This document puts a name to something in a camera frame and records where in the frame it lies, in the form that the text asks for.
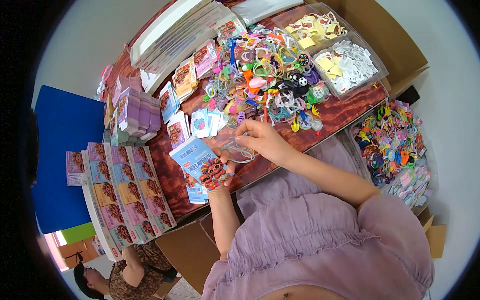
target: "purple dress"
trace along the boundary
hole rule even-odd
[[[311,156],[354,172],[335,138]],[[259,299],[313,285],[346,299],[419,299],[434,267],[423,228],[397,197],[372,197],[357,211],[284,169],[238,194],[246,218],[228,260],[216,262],[202,299]]]

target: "floor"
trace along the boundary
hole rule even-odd
[[[165,300],[191,300],[200,299],[200,297],[201,295],[182,278],[168,293]]]

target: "blue board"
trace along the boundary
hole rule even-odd
[[[105,104],[42,86],[38,114],[40,153],[32,189],[35,213],[44,234],[91,222],[82,187],[67,186],[65,152],[82,151],[103,139]]]

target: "wooden table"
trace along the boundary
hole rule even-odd
[[[242,1],[243,0],[225,1],[224,5],[227,7],[233,7],[235,4],[238,4]],[[133,38],[130,45],[132,45],[140,36],[140,34],[153,22],[153,20],[156,19],[163,11],[165,11],[173,2],[174,0],[166,7],[162,8],[154,17],[152,17],[152,19],[150,19],[150,21],[148,21],[148,23],[145,24],[145,26],[143,26],[143,28]],[[272,22],[271,18],[267,18],[260,23],[265,25],[268,29],[273,29],[275,27],[275,24]],[[124,51],[117,60],[115,66],[113,67],[110,78],[107,81],[107,86],[113,87],[118,75],[140,76],[140,70],[131,67],[130,55],[127,51]],[[163,82],[153,96],[158,97],[159,92],[163,86],[171,80],[171,77],[172,74]],[[206,106],[206,103],[202,101],[202,97],[205,94],[202,86],[206,85],[205,81],[208,81],[208,79],[204,79],[204,82],[199,83],[199,89],[189,98],[189,100],[182,103],[181,109],[185,112],[185,114],[191,116],[192,112]],[[345,128],[356,118],[371,109],[372,106],[378,105],[385,98],[387,98],[388,93],[383,86],[381,84],[377,84],[377,86],[378,88],[371,86],[366,91],[357,94],[346,102],[340,102],[337,98],[330,96],[328,101],[317,105],[321,115],[321,120],[324,124],[324,127],[321,131],[321,136],[317,136],[316,132],[311,129],[307,131],[299,130],[298,132],[293,132],[290,128],[290,125],[286,123],[277,124],[275,129],[285,140],[295,147],[295,149],[305,152],[329,136]],[[217,137],[211,140],[206,138],[202,140],[205,141],[210,147],[222,147],[223,145],[229,143],[229,138],[233,137],[234,133],[235,130],[225,127],[218,133]],[[152,159],[158,179],[160,180],[160,184],[163,192],[165,193],[165,197],[167,198],[168,205],[170,206],[170,209],[176,220],[180,221],[191,212],[204,206],[201,204],[191,204],[189,201],[181,168],[168,155],[172,150],[172,146],[167,134],[167,127],[162,126],[162,129],[158,132],[157,136],[149,141],[147,145],[150,147],[150,152],[152,153]],[[235,178],[230,186],[230,191],[237,191],[245,185],[250,184],[272,172],[276,168],[276,165],[261,156],[258,156],[253,162],[248,164],[239,164],[235,170]]]

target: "patterned shirt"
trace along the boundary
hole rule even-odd
[[[172,264],[165,257],[155,242],[145,245],[133,245],[142,263],[154,266],[161,271],[167,271]],[[150,300],[150,298],[158,291],[163,283],[163,275],[149,268],[144,268],[145,275],[138,285],[133,287],[125,282],[122,272],[127,266],[126,261],[120,261],[113,265],[110,274],[110,296],[114,300]]]

